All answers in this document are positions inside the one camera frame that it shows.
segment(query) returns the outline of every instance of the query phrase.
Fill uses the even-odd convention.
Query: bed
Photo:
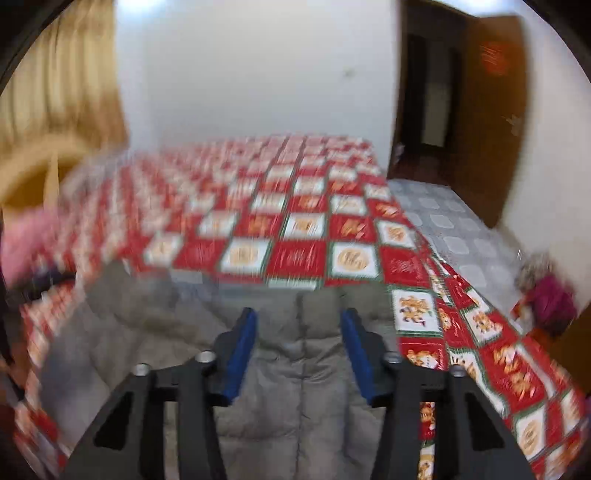
[[[38,470],[58,472],[73,445],[40,406],[37,372],[85,286],[118,258],[134,275],[203,272],[271,288],[384,283],[402,353],[427,368],[463,365],[539,478],[558,478],[586,441],[584,395],[568,373],[413,227],[362,139],[277,135],[125,154],[75,172],[61,201],[60,233],[35,267],[75,266],[79,279],[23,311],[33,368],[15,441]],[[434,405],[421,418],[421,455],[432,460]]]

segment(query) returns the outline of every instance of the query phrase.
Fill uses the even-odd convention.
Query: yellow curtain
[[[113,0],[76,0],[21,60],[0,95],[1,204],[38,203],[39,171],[62,157],[127,143],[114,42]]]

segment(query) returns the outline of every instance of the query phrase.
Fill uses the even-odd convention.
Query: pink cloth
[[[0,264],[7,285],[14,284],[31,270],[33,255],[55,235],[57,209],[28,210],[5,226],[0,248]]]

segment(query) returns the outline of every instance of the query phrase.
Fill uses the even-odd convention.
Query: door
[[[527,65],[519,17],[469,21],[450,182],[493,227],[511,188],[524,131]]]

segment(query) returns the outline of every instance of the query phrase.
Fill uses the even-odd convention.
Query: black bracket
[[[164,480],[164,403],[177,402],[181,479],[225,480],[213,407],[238,396],[256,338],[256,313],[182,365],[139,364],[114,390],[72,453],[61,480]]]
[[[388,352],[355,309],[342,313],[341,331],[361,394],[370,406],[386,407],[372,480],[417,479],[422,401],[436,402],[433,479],[535,479],[515,438],[463,367],[437,371]]]

